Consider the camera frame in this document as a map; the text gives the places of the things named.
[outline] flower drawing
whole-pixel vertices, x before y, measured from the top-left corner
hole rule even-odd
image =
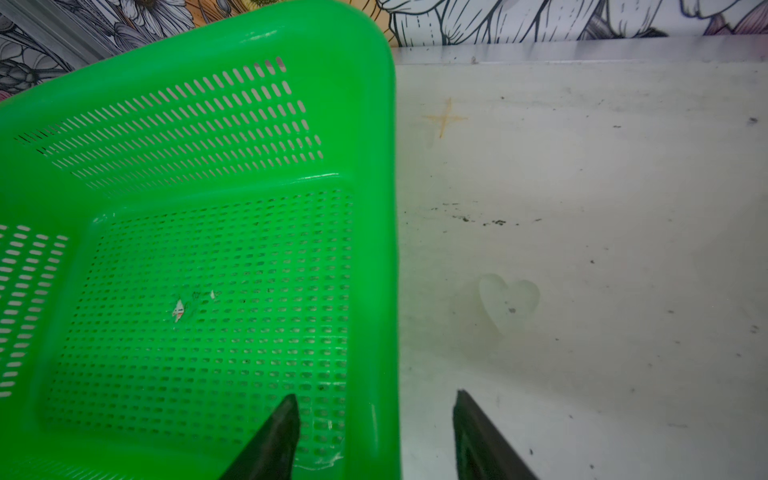
[[[166,38],[194,28],[184,0],[109,0],[122,10],[137,30],[153,38]]]
[[[67,62],[0,15],[0,100],[70,70]]]

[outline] white table surface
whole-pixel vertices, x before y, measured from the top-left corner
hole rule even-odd
[[[457,389],[541,480],[768,478],[768,65],[396,71],[404,478]]]

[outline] green basket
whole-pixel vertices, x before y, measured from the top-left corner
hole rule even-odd
[[[398,478],[393,98],[299,0],[2,102],[0,478],[215,479],[289,393],[294,478]]]

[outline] white label fragment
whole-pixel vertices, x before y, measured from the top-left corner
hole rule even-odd
[[[172,312],[171,315],[173,315],[174,318],[176,319],[174,323],[181,320],[181,316],[184,315],[184,304],[181,302],[181,299],[179,299],[179,301],[176,302],[176,308],[174,308],[174,311]]]

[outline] wall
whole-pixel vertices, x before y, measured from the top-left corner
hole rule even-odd
[[[61,15],[79,25],[110,55],[275,3],[275,0],[48,1],[55,3]],[[372,18],[393,47],[741,35],[768,31],[768,0],[343,1]],[[18,27],[9,29],[7,18],[2,22],[0,98],[72,69],[51,51],[50,45],[46,48],[36,42],[33,31],[27,35]],[[328,34],[333,35],[333,25],[327,28]]]

